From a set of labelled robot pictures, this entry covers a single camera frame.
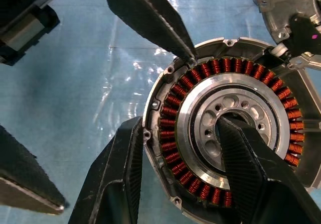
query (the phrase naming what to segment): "plastic sheet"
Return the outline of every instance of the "plastic sheet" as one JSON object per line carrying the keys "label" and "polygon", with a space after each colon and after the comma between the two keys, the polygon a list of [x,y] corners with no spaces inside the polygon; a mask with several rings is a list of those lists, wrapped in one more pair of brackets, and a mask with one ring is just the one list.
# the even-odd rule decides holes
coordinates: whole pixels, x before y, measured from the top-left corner
{"label": "plastic sheet", "polygon": [[[251,37],[273,44],[252,0],[169,0],[194,44]],[[106,0],[54,0],[61,23],[14,67],[0,66],[0,122],[23,143],[70,208],[47,216],[0,208],[0,223],[67,223],[92,161],[119,125],[142,115],[174,56],[116,17]],[[318,72],[311,72],[321,90]],[[321,192],[313,194],[321,205]],[[165,196],[144,155],[138,223],[193,223]]]}

